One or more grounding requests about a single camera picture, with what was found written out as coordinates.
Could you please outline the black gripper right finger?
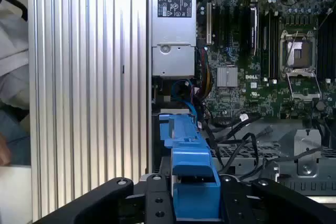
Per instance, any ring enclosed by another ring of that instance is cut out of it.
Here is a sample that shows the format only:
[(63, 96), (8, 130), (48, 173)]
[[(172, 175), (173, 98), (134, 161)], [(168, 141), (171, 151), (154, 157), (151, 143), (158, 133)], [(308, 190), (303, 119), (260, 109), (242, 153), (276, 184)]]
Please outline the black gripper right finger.
[(271, 179), (222, 176), (223, 223), (335, 223), (335, 210)]

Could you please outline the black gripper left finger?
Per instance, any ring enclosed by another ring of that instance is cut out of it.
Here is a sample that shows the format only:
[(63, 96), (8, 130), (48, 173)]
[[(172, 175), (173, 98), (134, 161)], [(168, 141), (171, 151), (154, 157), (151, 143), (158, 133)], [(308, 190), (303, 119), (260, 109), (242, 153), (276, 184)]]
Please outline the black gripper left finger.
[(37, 223), (175, 223), (166, 178), (117, 177), (42, 217)]

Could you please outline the person's bare hand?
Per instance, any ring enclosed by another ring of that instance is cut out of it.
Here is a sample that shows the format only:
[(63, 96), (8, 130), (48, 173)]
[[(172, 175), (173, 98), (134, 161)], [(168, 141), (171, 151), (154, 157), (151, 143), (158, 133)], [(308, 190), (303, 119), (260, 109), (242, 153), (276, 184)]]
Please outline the person's bare hand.
[(10, 150), (7, 147), (6, 139), (5, 137), (0, 134), (0, 165), (5, 166), (8, 165), (11, 162), (11, 155)]

